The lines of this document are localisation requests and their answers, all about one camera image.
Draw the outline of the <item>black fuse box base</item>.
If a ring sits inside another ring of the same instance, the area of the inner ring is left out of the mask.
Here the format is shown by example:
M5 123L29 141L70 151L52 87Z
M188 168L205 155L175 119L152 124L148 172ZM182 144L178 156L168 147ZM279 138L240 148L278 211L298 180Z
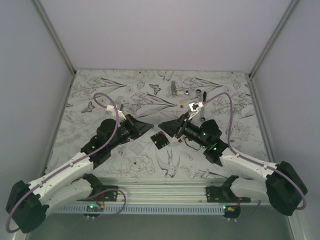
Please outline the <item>black fuse box base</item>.
M150 139L152 140L152 142L154 143L154 145L158 150L164 148L170 143L165 133L162 131L159 131L156 134L152 135Z

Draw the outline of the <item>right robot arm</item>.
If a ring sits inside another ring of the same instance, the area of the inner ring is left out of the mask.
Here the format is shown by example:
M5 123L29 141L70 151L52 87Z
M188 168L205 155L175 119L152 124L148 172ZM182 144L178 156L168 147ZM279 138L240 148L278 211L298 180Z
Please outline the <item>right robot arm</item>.
M234 202L237 198L269 202L285 216L306 207L308 189L290 163L251 158L221 140L222 132L215 120L196 126L187 118L188 115L183 114L158 126L172 138L184 136L199 144L205 149L203 154L210 163L240 173L229 177L222 186L221 195L226 202Z

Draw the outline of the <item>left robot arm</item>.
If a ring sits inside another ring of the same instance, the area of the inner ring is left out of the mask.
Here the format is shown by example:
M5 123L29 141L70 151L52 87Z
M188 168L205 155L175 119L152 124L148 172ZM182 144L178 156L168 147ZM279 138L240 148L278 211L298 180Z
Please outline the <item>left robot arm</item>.
M102 184L91 172L111 157L111 151L119 145L136 140L153 125L127 114L122 121L105 119L96 135L65 164L49 174L25 183L16 182L10 191L5 207L9 214L6 231L13 233L14 221L24 234L38 228L58 208L77 200L98 200Z

